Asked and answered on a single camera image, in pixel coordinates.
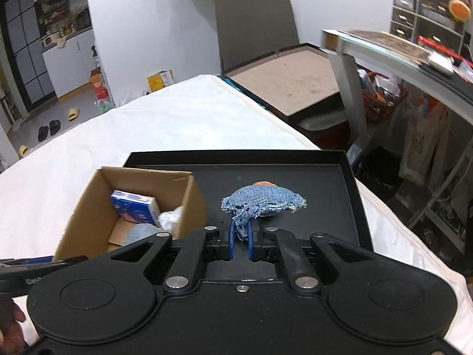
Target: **red basket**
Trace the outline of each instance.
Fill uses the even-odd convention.
[[[376,75],[387,78],[385,75],[382,75],[381,73],[376,73],[376,72],[368,73],[368,77],[370,78],[371,81],[374,81]],[[371,124],[380,124],[394,113],[397,106],[407,96],[407,89],[404,88],[402,85],[398,84],[398,86],[399,86],[399,89],[401,90],[401,97],[399,101],[393,106],[389,106],[388,104],[383,103],[381,100],[370,97],[365,92],[363,92],[363,101],[365,102],[365,115],[366,115],[367,122]]]

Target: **white tablecloth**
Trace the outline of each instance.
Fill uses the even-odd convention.
[[[52,255],[95,169],[121,167],[134,151],[317,149],[220,79],[202,75],[91,119],[0,175],[0,257]],[[454,289],[458,312],[446,335],[473,354],[473,303],[449,270],[365,186],[358,183],[377,253],[423,268]],[[25,297],[17,299],[25,311]],[[28,342],[35,333],[23,324]]]

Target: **tray rim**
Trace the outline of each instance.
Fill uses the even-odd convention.
[[[351,213],[355,222],[358,245],[361,248],[373,251],[373,242],[365,209],[345,151],[310,149],[200,149],[132,152],[126,160],[124,168],[146,169],[146,166],[243,164],[339,165],[351,204]]]

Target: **black tray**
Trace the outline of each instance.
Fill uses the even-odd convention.
[[[125,167],[193,172],[207,203],[208,225],[220,227],[221,201],[238,188],[269,181],[299,193],[307,208],[261,218],[261,227],[281,227],[298,239],[325,232],[373,250],[353,173],[343,151],[200,150],[134,152]]]

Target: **white desk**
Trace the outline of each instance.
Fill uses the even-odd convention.
[[[337,78],[341,99],[344,102],[350,130],[353,135],[354,145],[352,145],[351,151],[348,152],[351,160],[354,160],[370,142],[370,133],[368,132],[366,123],[363,96],[359,84],[355,58],[393,73],[404,81],[417,86],[425,93],[432,95],[441,103],[448,106],[448,108],[458,113],[470,124],[473,124],[473,105],[435,78],[423,72],[412,61],[394,52],[390,52],[388,49],[358,39],[349,34],[338,32],[337,30],[324,30],[323,35],[325,37],[324,43],[330,44],[332,48],[328,49],[332,51],[329,53],[329,60],[335,77]],[[416,213],[412,219],[409,220],[407,225],[409,229],[412,229],[414,225],[426,215],[444,232],[461,252],[464,251],[464,243],[439,217],[436,217],[435,213],[431,210],[431,206],[455,177],[455,174],[467,155],[467,150],[472,145],[473,139],[470,141],[446,181],[432,194],[432,198],[426,206],[420,212]]]

